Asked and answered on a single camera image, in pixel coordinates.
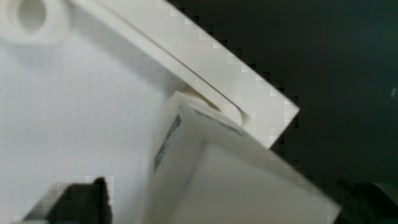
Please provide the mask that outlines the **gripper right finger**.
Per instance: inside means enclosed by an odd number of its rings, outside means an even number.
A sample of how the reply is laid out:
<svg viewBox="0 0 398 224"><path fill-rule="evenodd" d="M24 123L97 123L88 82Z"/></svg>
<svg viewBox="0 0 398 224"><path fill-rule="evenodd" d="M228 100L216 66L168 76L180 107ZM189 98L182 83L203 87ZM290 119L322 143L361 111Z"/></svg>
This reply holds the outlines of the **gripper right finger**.
<svg viewBox="0 0 398 224"><path fill-rule="evenodd" d="M342 210L333 224L398 224L398 184L342 182L338 202Z"/></svg>

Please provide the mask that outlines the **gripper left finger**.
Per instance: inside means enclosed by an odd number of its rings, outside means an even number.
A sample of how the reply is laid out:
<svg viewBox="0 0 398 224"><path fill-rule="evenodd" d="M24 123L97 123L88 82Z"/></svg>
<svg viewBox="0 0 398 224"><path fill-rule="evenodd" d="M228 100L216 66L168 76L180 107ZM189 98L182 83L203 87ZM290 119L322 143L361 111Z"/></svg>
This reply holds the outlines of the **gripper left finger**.
<svg viewBox="0 0 398 224"><path fill-rule="evenodd" d="M36 224L113 224L109 187L104 177L91 183L56 184L24 220Z"/></svg>

